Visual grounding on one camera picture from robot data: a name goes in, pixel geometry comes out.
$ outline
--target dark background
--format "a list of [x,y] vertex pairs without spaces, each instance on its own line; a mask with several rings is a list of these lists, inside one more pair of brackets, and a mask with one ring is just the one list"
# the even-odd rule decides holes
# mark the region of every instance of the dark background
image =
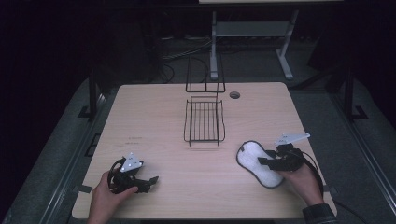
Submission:
[[[391,1],[347,2],[364,4],[331,7],[326,14],[302,10],[293,38],[322,34],[309,64],[318,70],[336,63],[351,68],[396,127],[395,8]],[[154,35],[210,34],[210,10],[131,13],[106,10],[101,3],[0,1],[2,219],[73,93],[92,71],[105,74],[97,80],[102,91],[121,83],[148,83],[161,68],[161,44]],[[123,42],[130,50],[119,47]],[[127,77],[119,73],[121,67],[145,75]]]

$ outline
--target light wood table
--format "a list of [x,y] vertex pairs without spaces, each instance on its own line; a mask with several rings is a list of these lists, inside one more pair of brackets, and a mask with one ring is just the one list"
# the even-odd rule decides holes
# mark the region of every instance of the light wood table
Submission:
[[[241,94],[239,99],[229,96]],[[124,203],[118,218],[298,218],[304,201],[288,182],[266,189],[236,162],[247,140],[266,149],[282,133],[305,133],[290,94],[282,83],[227,83],[223,101],[225,140],[217,143],[184,140],[184,84],[122,86],[108,116],[83,185],[95,187],[103,172],[133,152],[144,162],[137,177],[159,181],[149,193]],[[294,145],[314,157],[308,140]],[[324,195],[334,213],[332,198]],[[73,217],[87,218],[91,194],[80,192]]]

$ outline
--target white metal stand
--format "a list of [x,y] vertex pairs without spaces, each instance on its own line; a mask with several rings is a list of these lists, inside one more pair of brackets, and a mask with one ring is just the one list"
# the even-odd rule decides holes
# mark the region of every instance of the white metal stand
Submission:
[[218,61],[216,57],[216,38],[218,36],[284,36],[285,42],[281,49],[276,50],[276,56],[282,66],[286,79],[293,79],[288,62],[285,58],[297,20],[298,10],[294,10],[289,21],[217,21],[216,11],[212,20],[212,50],[210,52],[210,77],[216,80]]

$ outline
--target floor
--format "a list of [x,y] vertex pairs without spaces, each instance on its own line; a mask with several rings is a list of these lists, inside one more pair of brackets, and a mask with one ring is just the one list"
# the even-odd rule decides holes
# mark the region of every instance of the floor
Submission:
[[[169,56],[205,43],[200,41],[205,40],[180,42],[170,39],[164,40],[163,45],[167,49],[167,58],[172,58]],[[292,87],[318,74],[306,65],[315,42],[294,40],[287,54],[294,79],[286,80],[275,54],[281,41],[263,39],[259,43],[255,40],[254,48],[247,44],[224,48],[221,63],[226,81],[284,82]],[[191,57],[193,72],[203,74],[208,66],[207,51],[192,54]],[[152,83],[172,85],[185,82],[186,57],[168,60],[165,64],[162,74]],[[355,81],[354,105],[360,105],[368,119],[349,122],[342,111],[343,89],[338,93],[327,93],[325,85],[328,79],[322,78],[303,90],[290,90],[290,95],[305,130],[311,133],[309,141],[337,201],[337,217],[340,223],[349,224],[396,223],[395,210],[389,206],[395,199],[395,192],[392,191],[396,186],[395,129],[359,81]],[[114,87],[101,95],[98,114],[88,122],[87,118],[78,117],[81,108],[89,103],[88,80],[81,83],[3,223],[85,222],[74,219],[71,211],[117,90]],[[375,158],[382,172],[373,168],[376,163],[367,158]],[[387,191],[393,198],[386,196]],[[139,220],[112,220],[110,223],[139,223]],[[304,221],[276,220],[276,223]]]

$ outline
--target metal rack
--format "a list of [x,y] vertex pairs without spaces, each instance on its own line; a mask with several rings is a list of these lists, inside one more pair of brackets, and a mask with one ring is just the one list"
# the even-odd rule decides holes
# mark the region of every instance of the metal rack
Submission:
[[224,75],[221,73],[215,82],[209,80],[207,69],[200,82],[192,83],[191,59],[188,63],[186,92],[190,99],[186,103],[184,140],[189,142],[217,142],[225,138],[222,101],[219,93],[225,92]]

